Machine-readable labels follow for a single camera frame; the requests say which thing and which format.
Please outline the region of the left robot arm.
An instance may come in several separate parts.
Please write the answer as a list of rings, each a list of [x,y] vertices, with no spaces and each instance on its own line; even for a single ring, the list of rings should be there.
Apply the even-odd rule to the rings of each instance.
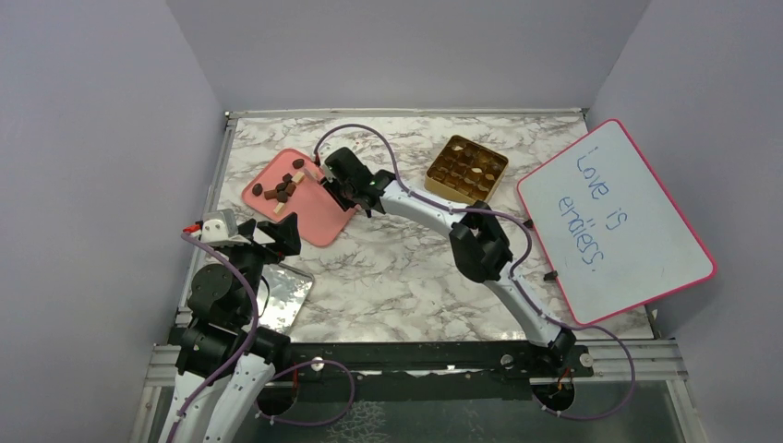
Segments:
[[[176,359],[161,442],[231,442],[264,386],[290,366],[290,338],[259,322],[267,265],[301,251],[297,216],[235,223],[230,210],[197,221],[183,240],[214,258],[191,282],[192,318]]]

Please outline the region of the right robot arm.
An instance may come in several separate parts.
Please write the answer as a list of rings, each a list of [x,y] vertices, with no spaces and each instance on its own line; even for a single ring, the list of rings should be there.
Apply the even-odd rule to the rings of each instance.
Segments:
[[[397,168],[373,173],[348,148],[320,153],[315,160],[283,150],[241,196],[274,222],[297,215],[301,238],[316,247],[331,245],[359,210],[402,217],[442,235],[458,271],[492,291],[520,324],[534,347],[535,368],[554,376],[569,364],[574,334],[535,302],[516,272],[510,239],[499,223],[502,215],[486,202],[458,204],[409,187]]]

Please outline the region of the pink plastic tray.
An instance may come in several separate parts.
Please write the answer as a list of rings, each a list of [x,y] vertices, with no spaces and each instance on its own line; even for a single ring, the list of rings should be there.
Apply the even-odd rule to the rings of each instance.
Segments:
[[[292,162],[296,159],[303,159],[305,165],[295,169]],[[296,184],[296,190],[285,203],[286,208],[281,216],[273,213],[279,203],[277,199],[266,200],[263,197],[265,191],[275,189],[283,181],[285,174],[294,176],[306,166],[317,167],[306,154],[298,150],[282,150],[250,180],[242,191],[241,198],[247,206],[273,222],[279,222],[289,213],[295,212],[298,215],[300,237],[313,246],[325,247],[330,245],[347,225],[355,214],[354,209],[343,212],[322,186],[312,183],[306,177]],[[256,183],[263,186],[263,193],[258,197],[251,193],[251,188]]]

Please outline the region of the pink silicone tongs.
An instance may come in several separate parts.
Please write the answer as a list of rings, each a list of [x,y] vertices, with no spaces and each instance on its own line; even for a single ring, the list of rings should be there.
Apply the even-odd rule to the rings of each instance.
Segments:
[[[312,183],[322,186],[325,182],[328,181],[324,173],[320,168],[317,167],[304,167],[301,172],[306,177],[307,180],[311,181]]]

